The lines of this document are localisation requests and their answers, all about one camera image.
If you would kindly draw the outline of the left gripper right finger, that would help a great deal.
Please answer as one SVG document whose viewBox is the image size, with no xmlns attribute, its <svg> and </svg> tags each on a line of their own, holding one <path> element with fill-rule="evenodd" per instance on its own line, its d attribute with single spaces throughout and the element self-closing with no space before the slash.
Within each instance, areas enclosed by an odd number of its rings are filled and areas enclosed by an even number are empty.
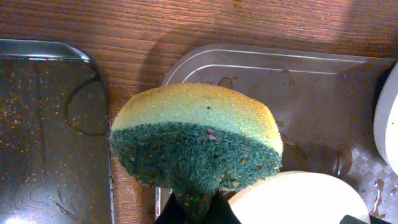
<svg viewBox="0 0 398 224">
<path fill-rule="evenodd" d="M 228 201 L 220 192 L 216 192 L 211 199 L 208 211 L 209 224 L 241 224 L 233 213 Z"/>
</svg>

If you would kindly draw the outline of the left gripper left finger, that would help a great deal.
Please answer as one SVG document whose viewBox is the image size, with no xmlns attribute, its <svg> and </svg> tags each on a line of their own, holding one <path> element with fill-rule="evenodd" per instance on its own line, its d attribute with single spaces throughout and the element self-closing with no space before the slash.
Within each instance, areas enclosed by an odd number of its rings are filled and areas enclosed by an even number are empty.
<svg viewBox="0 0 398 224">
<path fill-rule="evenodd" d="M 161 212 L 154 222 L 155 224 L 185 224 L 185 212 L 172 193 Z"/>
</svg>

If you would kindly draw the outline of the green yellow sponge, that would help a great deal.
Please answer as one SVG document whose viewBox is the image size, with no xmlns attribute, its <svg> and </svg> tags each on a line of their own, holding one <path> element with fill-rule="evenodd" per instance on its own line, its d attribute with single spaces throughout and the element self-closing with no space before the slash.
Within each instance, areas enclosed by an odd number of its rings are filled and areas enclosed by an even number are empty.
<svg viewBox="0 0 398 224">
<path fill-rule="evenodd" d="M 269 108 L 201 83 L 134 95 L 115 117 L 110 148 L 137 181 L 170 189 L 192 221 L 218 191 L 240 191 L 279 173 L 283 142 Z"/>
</svg>

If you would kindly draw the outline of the white plate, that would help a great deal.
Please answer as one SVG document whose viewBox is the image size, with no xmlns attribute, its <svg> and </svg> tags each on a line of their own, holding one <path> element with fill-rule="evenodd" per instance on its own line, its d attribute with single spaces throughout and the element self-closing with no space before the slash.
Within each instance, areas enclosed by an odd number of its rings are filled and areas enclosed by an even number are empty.
<svg viewBox="0 0 398 224">
<path fill-rule="evenodd" d="M 370 223 L 366 204 L 346 182 L 326 174 L 281 172 L 229 199 L 241 223 Z"/>
</svg>

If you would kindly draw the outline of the pale blue plate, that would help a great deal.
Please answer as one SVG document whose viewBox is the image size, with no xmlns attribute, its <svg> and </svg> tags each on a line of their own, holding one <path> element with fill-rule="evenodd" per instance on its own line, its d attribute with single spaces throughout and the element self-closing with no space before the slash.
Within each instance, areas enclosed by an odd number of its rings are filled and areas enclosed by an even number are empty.
<svg viewBox="0 0 398 224">
<path fill-rule="evenodd" d="M 380 156 L 397 174 L 397 64 L 377 99 L 373 135 Z"/>
</svg>

